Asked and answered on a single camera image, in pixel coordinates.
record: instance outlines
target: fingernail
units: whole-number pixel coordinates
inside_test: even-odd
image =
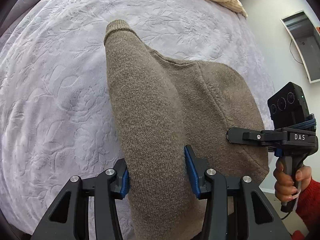
[[[288,197],[288,199],[289,199],[289,201],[290,201],[290,200],[294,200],[294,199],[296,199],[298,196],[299,196],[299,194],[296,194],[296,195],[294,195],[294,196]]]
[[[301,171],[297,171],[296,179],[302,179],[302,172]]]

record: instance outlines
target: sweater sleeve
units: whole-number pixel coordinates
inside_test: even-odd
[[[136,239],[191,239],[201,231],[186,176],[185,132],[178,92],[166,71],[123,20],[104,40],[107,82],[117,134],[130,175]]]
[[[310,230],[320,219],[320,183],[311,179],[309,186],[300,194],[296,213]]]

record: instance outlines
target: white wall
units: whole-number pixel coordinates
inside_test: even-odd
[[[280,19],[304,10],[315,26],[320,21],[306,0],[240,0],[248,13],[248,24],[256,36],[257,43],[265,58],[265,65],[271,75],[275,90],[280,90],[289,81],[302,87],[309,112],[318,119],[317,136],[320,138],[320,82],[310,84],[303,65],[295,62],[289,51],[291,38]],[[292,45],[292,52],[298,61],[301,58]],[[267,192],[274,190],[272,176],[275,158],[271,162],[270,173],[260,185]],[[313,168],[313,178],[320,181],[320,151],[305,161]]]

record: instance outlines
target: camera lens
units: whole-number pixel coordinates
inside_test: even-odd
[[[275,104],[272,104],[271,107],[270,107],[270,109],[271,109],[271,113],[272,113],[272,114],[275,114],[276,111],[277,111],[277,107],[276,107]]]
[[[292,92],[288,93],[287,100],[288,100],[289,104],[293,104],[293,102],[294,102],[294,94]]]
[[[280,111],[283,111],[285,107],[287,106],[287,103],[285,102],[284,98],[279,98],[278,99],[278,108]]]

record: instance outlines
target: gray bedspread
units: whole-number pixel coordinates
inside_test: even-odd
[[[118,18],[167,57],[234,68],[272,128],[273,84],[242,15],[205,0],[19,0],[0,29],[0,207],[29,234],[71,176],[96,176],[123,157],[103,46]],[[127,200],[117,209],[128,239]]]

